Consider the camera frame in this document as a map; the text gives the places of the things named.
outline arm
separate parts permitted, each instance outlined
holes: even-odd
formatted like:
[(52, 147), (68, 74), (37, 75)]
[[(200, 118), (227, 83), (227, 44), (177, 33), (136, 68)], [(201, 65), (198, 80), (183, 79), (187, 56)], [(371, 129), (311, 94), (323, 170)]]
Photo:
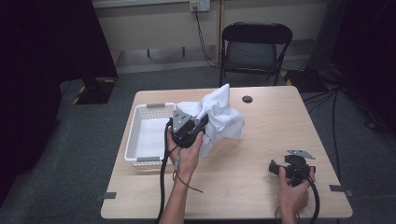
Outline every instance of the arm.
[[(168, 130), (167, 135), (168, 150), (170, 150), (176, 146), (176, 143), (172, 140), (170, 129)], [(204, 134), (199, 133), (191, 147), (182, 149), (177, 148), (170, 155), (173, 164), (175, 164), (177, 155), (179, 156), (177, 174), (186, 184), (190, 184), (192, 174), (198, 165), (199, 151), (203, 142), (203, 137)], [(175, 183), (165, 209), (163, 210), (163, 216), (161, 217), (160, 224), (177, 224), (184, 222), (188, 190), (189, 188), (187, 186), (185, 186), (178, 178), (175, 178)]]
[[(315, 181), (314, 168), (310, 174)], [(308, 205), (308, 188), (310, 184), (307, 180), (296, 187), (289, 185), (286, 179), (286, 171), (283, 167), (279, 168), (279, 206), (283, 224), (297, 223), (297, 212)]]

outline black chair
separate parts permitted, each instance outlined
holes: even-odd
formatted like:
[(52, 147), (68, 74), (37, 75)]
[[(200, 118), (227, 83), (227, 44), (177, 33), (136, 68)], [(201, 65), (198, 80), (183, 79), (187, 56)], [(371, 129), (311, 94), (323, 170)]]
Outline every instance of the black chair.
[[(237, 22), (227, 26), (221, 34), (219, 85), (226, 72), (275, 76), (276, 85), (292, 38), (291, 29), (282, 24)], [(283, 47), (279, 54), (276, 46)]]

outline chair seat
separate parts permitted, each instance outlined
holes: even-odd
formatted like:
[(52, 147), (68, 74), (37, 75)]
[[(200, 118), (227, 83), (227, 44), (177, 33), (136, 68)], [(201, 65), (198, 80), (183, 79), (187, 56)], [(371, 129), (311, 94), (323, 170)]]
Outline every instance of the chair seat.
[(227, 55), (227, 70), (254, 69), (264, 73), (276, 72), (275, 45), (229, 42)]

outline hand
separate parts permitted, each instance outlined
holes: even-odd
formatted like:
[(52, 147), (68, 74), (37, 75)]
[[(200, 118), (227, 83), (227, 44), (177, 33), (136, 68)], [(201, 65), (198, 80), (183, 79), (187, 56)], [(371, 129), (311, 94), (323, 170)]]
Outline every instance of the hand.
[[(177, 144), (172, 139), (171, 128), (168, 129), (167, 139), (168, 139), (168, 150), (170, 151), (177, 146)], [(172, 151), (170, 155), (170, 158), (174, 165), (177, 160), (177, 155), (179, 156), (177, 174), (186, 184), (190, 183), (192, 174), (194, 173), (195, 168), (198, 165), (199, 151), (201, 149), (203, 139), (204, 139), (204, 133), (199, 132), (192, 146), (188, 148), (177, 147), (175, 150)]]
[[(310, 174), (315, 181), (315, 171), (311, 167)], [(298, 186), (292, 187), (286, 179), (286, 171), (279, 167), (279, 206), (282, 214), (282, 223), (296, 223), (297, 212), (308, 205), (308, 188), (310, 184), (304, 180)]]

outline black controller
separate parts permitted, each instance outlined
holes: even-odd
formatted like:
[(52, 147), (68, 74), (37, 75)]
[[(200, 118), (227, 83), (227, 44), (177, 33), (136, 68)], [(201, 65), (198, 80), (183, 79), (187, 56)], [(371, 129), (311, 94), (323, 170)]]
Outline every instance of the black controller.
[[(314, 170), (316, 171), (316, 167), (306, 164), (303, 157), (295, 155), (285, 156), (285, 162), (288, 162), (290, 165), (282, 167), (286, 171), (286, 178), (291, 180), (291, 185), (293, 187), (301, 184), (303, 180), (309, 178), (311, 167), (314, 167)], [(269, 172), (279, 175), (279, 167), (281, 167), (281, 165), (278, 165), (274, 160), (271, 160)]]
[(175, 111), (172, 120), (172, 139), (179, 147), (187, 148), (195, 142), (199, 132), (205, 133), (209, 116), (206, 114), (198, 120), (181, 111)]

